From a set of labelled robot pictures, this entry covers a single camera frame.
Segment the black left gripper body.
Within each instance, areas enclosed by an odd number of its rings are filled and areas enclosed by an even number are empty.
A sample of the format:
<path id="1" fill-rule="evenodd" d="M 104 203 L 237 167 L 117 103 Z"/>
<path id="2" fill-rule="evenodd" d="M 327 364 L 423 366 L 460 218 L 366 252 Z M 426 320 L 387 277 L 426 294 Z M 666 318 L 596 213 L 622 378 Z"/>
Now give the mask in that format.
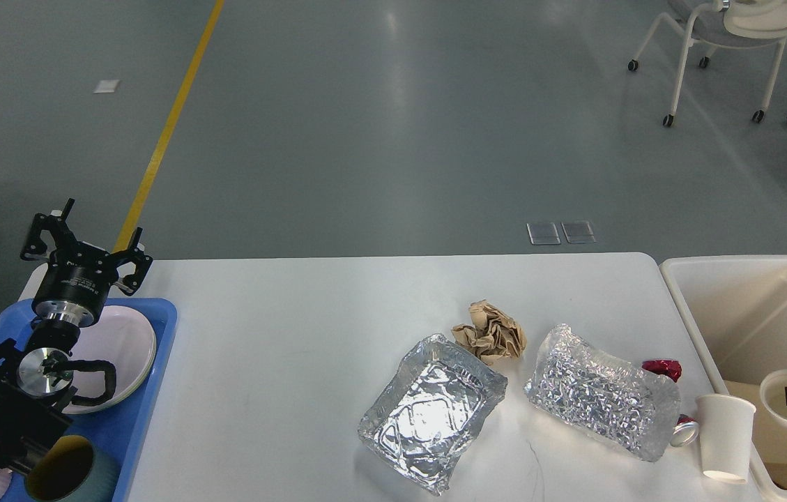
<path id="1" fill-rule="evenodd" d="M 49 264 L 33 297 L 32 309 L 43 320 L 89 327 L 99 321 L 109 290 L 118 278 L 116 271 L 77 266 L 71 261 Z"/>

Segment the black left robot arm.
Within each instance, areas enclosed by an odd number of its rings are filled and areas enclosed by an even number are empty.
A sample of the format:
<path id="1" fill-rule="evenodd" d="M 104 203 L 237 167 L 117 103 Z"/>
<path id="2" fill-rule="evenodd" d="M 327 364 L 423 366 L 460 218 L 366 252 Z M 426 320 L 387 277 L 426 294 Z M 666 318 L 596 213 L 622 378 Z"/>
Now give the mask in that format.
<path id="1" fill-rule="evenodd" d="M 72 349 L 100 320 L 109 290 L 138 292 L 152 264 L 139 242 L 142 228 L 113 253 L 79 241 L 67 223 L 74 203 L 33 217 L 20 258 L 46 261 L 47 270 L 32 301 L 32 333 L 23 347 L 0 343 L 0 469 L 27 478 L 71 426 L 67 406 L 101 406 L 115 397 L 116 366 L 74 359 Z"/>

